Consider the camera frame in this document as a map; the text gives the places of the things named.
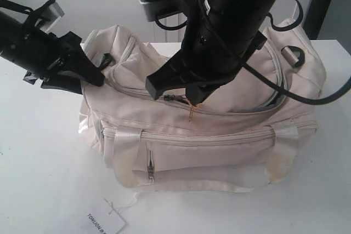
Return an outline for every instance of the paper tag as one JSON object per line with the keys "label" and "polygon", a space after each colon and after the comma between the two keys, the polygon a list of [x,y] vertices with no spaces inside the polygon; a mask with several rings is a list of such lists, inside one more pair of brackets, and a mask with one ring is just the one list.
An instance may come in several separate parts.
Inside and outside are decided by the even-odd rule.
{"label": "paper tag", "polygon": [[117,234],[126,222],[106,200],[96,203],[84,215],[76,214],[54,224],[49,232],[54,234]]}

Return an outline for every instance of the white duffel bag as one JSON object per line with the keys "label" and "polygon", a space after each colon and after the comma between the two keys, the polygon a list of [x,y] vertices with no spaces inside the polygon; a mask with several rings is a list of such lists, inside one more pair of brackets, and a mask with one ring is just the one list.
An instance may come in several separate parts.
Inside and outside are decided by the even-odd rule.
{"label": "white duffel bag", "polygon": [[[326,72],[302,28],[263,33],[268,40],[248,64],[293,93],[318,98]],[[296,54],[282,52],[286,46],[303,50],[302,66],[289,64]],[[97,66],[104,53],[113,61],[102,87],[82,84],[80,134],[118,182],[138,192],[251,191],[284,178],[316,132],[313,106],[281,96],[245,69],[190,119],[184,89],[157,101],[145,90],[146,77],[169,59],[151,44],[114,26],[93,31],[84,51]]]}

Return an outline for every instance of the black frame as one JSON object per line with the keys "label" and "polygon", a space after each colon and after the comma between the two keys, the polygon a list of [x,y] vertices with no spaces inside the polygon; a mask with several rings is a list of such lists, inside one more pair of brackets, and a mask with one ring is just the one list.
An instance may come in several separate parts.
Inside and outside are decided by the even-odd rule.
{"label": "black frame", "polygon": [[311,0],[303,28],[309,39],[317,39],[331,0]]}

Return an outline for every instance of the bag strap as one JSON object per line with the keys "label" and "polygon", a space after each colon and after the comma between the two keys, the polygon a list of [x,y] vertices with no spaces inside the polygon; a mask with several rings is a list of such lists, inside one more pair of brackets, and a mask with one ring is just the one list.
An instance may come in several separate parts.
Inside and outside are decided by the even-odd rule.
{"label": "bag strap", "polygon": [[[268,157],[265,168],[269,183],[283,179],[291,168],[299,146],[298,129],[292,120],[273,124],[275,145]],[[104,160],[113,167],[118,182],[137,192],[155,191],[224,191],[251,192],[254,188],[241,187],[235,184],[212,180],[170,180],[166,182],[149,181],[138,178],[133,173],[137,159],[142,129],[122,127],[117,128],[114,144],[111,149],[105,149]]]}

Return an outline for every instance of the white table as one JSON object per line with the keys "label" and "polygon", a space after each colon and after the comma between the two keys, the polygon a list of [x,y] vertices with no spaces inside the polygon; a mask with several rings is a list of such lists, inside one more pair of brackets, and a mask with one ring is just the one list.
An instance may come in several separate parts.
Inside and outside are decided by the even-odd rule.
{"label": "white table", "polygon": [[[327,95],[349,77],[351,56],[337,41],[313,45]],[[155,47],[171,55],[179,43]],[[78,136],[82,97],[33,87],[24,73],[0,60],[0,233],[44,233],[101,198],[128,203],[133,193]],[[350,233],[350,103],[351,93],[316,108],[319,132],[283,182],[248,194],[150,194],[122,213],[123,233]]]}

